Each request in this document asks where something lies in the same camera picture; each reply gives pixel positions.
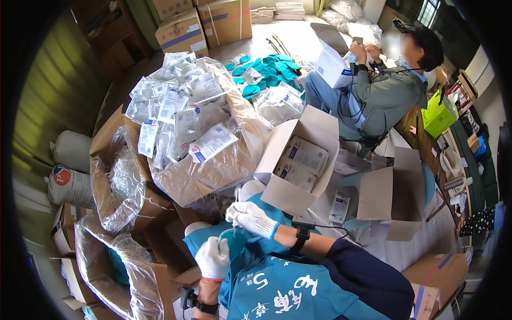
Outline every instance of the hand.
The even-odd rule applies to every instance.
[[[229,247],[227,239],[219,244],[218,237],[210,237],[201,245],[196,253],[196,262],[201,269],[201,275],[207,280],[223,281],[226,279],[229,267]]]
[[[370,54],[372,59],[375,61],[375,63],[381,63],[382,59],[379,58],[380,55],[380,49],[377,48],[375,45],[367,45],[365,47],[366,51]]]
[[[235,225],[267,239],[274,237],[275,230],[279,225],[252,202],[232,203],[226,211],[226,221],[234,221]]]
[[[366,49],[358,41],[354,41],[350,46],[350,52],[352,52],[358,59],[358,64],[366,64]]]

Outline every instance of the stack of boxes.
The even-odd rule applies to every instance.
[[[163,52],[195,52],[252,37],[249,0],[153,0],[162,20],[155,36]]]

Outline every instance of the worker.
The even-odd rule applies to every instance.
[[[350,53],[357,57],[358,63],[353,84],[332,89],[319,73],[308,74],[306,102],[337,117],[340,135],[343,135],[342,129],[348,129],[361,136],[379,137],[413,106],[426,109],[425,73],[444,62],[442,44],[432,30],[423,26],[405,28],[404,32],[403,62],[397,67],[386,69],[379,57],[379,48],[374,45],[364,47],[355,41],[350,47]],[[371,76],[368,71],[367,52],[380,71],[377,75]]]
[[[242,193],[247,185],[255,192],[265,188],[259,181],[250,181]],[[209,312],[196,309],[194,318],[218,319],[213,310],[219,299],[225,300],[227,320],[409,318],[414,291],[400,272],[346,239],[312,231],[309,239],[299,241],[290,220],[261,201],[261,194],[247,201],[240,197],[242,202],[235,202],[226,212],[226,221],[254,235],[235,259],[229,257],[226,239],[219,242],[218,237],[207,236],[226,226],[204,228],[205,223],[195,223],[185,238],[194,254],[190,237],[196,242],[207,237],[195,259],[202,274],[198,301],[212,308]],[[289,248],[298,242],[303,245],[294,253]]]

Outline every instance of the sack with red logo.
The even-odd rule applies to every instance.
[[[91,176],[59,164],[53,167],[48,178],[45,177],[45,182],[48,183],[48,197],[51,202],[58,205],[68,202],[94,209]]]

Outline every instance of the black wrist strap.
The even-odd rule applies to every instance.
[[[207,305],[200,301],[197,301],[196,308],[201,312],[215,315],[215,314],[217,314],[217,310],[219,309],[219,304]]]
[[[295,245],[290,249],[294,253],[298,253],[306,241],[309,239],[309,230],[306,228],[297,228],[297,241]]]

